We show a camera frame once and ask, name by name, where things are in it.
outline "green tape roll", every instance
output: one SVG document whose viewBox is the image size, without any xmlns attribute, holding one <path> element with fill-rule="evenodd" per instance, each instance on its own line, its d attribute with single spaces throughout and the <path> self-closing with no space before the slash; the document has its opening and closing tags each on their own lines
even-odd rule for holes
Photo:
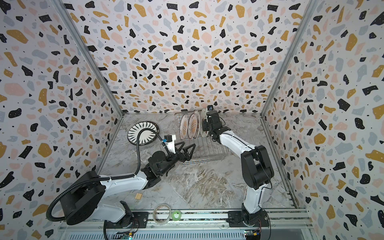
<svg viewBox="0 0 384 240">
<path fill-rule="evenodd" d="M 180 212 L 180 210 L 174 210 L 174 211 L 172 212 L 172 220 L 173 220 L 173 221 L 179 221 L 180 218 L 181 218 L 181 212 Z"/>
</svg>

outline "robotic arm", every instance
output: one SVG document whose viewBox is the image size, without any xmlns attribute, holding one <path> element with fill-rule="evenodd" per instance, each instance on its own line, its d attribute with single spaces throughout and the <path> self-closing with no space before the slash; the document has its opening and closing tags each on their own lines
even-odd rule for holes
<svg viewBox="0 0 384 240">
<path fill-rule="evenodd" d="M 265 191 L 270 189 L 267 185 L 274 176 L 265 147 L 251 145 L 223 126 L 212 105 L 208 106 L 207 121 L 202 123 L 202 127 L 204 131 L 209 131 L 214 141 L 227 146 L 241 158 L 242 175 L 248 185 L 242 205 L 242 220 L 246 225 L 253 226 L 261 212 L 260 201 L 267 195 Z M 124 201 L 111 202 L 105 198 L 124 191 L 151 188 L 160 182 L 161 176 L 168 175 L 178 161 L 189 161 L 195 144 L 184 147 L 184 142 L 175 144 L 175 139 L 175 135 L 166 135 L 163 146 L 167 148 L 168 155 L 162 151 L 155 152 L 137 174 L 109 177 L 99 176 L 95 171 L 85 173 L 51 203 L 46 213 L 47 219 L 66 220 L 68 225 L 86 219 L 100 219 L 116 223 L 119 228 L 129 226 L 134 217 L 128 205 Z M 58 201 L 64 212 L 62 218 L 51 214 Z"/>
</svg>

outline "marble countertop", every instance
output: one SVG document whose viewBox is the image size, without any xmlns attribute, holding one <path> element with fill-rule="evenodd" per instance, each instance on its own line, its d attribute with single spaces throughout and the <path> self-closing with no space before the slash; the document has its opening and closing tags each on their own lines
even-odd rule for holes
<svg viewBox="0 0 384 240">
<path fill-rule="evenodd" d="M 267 148 L 275 176 L 271 179 L 272 193 L 263 203 L 263 207 L 293 208 L 291 197 L 282 183 L 259 116 L 250 114 L 221 114 L 220 116 L 226 125 L 242 139 Z M 175 134 L 173 114 L 125 115 L 100 174 L 117 175 L 136 170 L 136 146 L 128 141 L 127 132 L 131 126 L 141 121 L 155 122 L 160 128 L 160 136 Z M 148 163 L 147 159 L 155 151 L 162 149 L 160 141 L 157 140 L 141 146 L 141 167 Z M 109 200 L 123 200 L 131 209 L 153 209 L 160 203 L 167 203 L 172 209 L 239 209 L 246 189 L 240 159 L 232 152 L 221 160 L 208 163 L 185 166 L 177 163 L 169 171 L 168 176 L 163 176 L 161 179 L 150 189 L 115 194 L 110 196 Z M 138 192 L 143 194 L 141 200 L 134 199 Z"/>
</svg>

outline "side wall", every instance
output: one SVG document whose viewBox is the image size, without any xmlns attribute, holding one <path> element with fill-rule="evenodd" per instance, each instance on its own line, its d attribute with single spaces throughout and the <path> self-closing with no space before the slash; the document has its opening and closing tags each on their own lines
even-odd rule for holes
<svg viewBox="0 0 384 240">
<path fill-rule="evenodd" d="M 48 205 L 100 164 L 118 116 L 51 2 L 1 9 L 0 239 L 54 239 Z"/>
<path fill-rule="evenodd" d="M 265 120 L 319 239 L 384 239 L 382 1 L 319 1 Z"/>
<path fill-rule="evenodd" d="M 258 112 L 307 0 L 65 0 L 125 112 Z"/>
</svg>

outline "dish rack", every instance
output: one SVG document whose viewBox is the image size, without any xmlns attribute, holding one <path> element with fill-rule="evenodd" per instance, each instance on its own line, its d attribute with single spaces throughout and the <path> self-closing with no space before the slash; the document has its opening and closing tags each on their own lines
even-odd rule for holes
<svg viewBox="0 0 384 240">
<path fill-rule="evenodd" d="M 189 117 L 193 111 L 189 112 L 181 112 L 175 113 L 175 132 L 176 132 L 176 143 L 177 142 L 185 142 L 184 146 L 189 146 L 191 144 L 196 144 L 196 148 L 193 152 L 192 159 L 187 162 L 183 162 L 182 165 L 191 165 L 191 164 L 199 164 L 204 162 L 210 162 L 215 160 L 221 160 L 228 156 L 230 153 L 229 148 L 212 141 L 210 136 L 201 137 L 199 134 L 195 139 L 180 139 L 180 123 L 183 115 L 187 115 L 188 121 Z"/>
</svg>

